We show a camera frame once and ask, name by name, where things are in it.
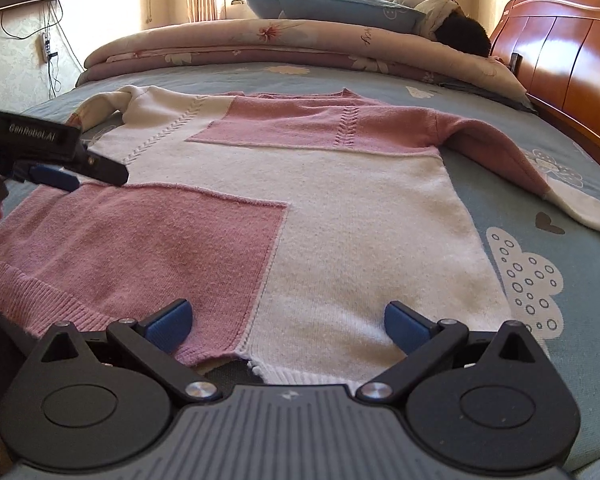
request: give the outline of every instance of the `triangular cutout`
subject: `triangular cutout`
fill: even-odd
[[[75,349],[69,335],[67,333],[59,333],[54,337],[49,348],[46,349],[42,357],[42,362],[51,363],[53,361],[74,359],[76,357],[78,357],[78,351]]]
[[[518,334],[509,334],[507,341],[500,351],[500,358],[523,363],[535,363],[529,348]]]

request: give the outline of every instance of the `blue bed sheet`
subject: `blue bed sheet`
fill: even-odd
[[[474,94],[378,73],[266,63],[167,68],[86,84],[29,114],[62,121],[89,96],[127,84],[192,94],[324,94],[348,88],[389,104],[436,108],[496,126],[541,171],[600,199],[599,165],[537,116]],[[88,136],[97,137],[121,123],[115,116]],[[600,458],[600,233],[456,152],[442,149],[442,155],[513,311],[540,338],[578,401],[582,429],[567,467],[576,469]],[[32,188],[13,186],[7,210]],[[507,270],[513,256],[523,263],[520,273],[528,279],[528,301],[516,303],[510,294]]]

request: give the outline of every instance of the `black fluffy object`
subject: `black fluffy object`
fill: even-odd
[[[466,54],[489,57],[491,40],[484,27],[473,18],[452,12],[436,29],[440,43]]]

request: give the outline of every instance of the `white cloud pattern with circles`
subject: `white cloud pattern with circles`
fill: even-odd
[[[516,239],[502,229],[487,229],[487,238],[514,318],[547,352],[545,342],[559,337],[564,327],[553,298],[564,286],[560,271],[540,254],[523,253]]]

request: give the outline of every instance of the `headboard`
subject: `headboard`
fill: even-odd
[[[541,117],[600,164],[600,0],[511,0],[492,54],[507,64]]]

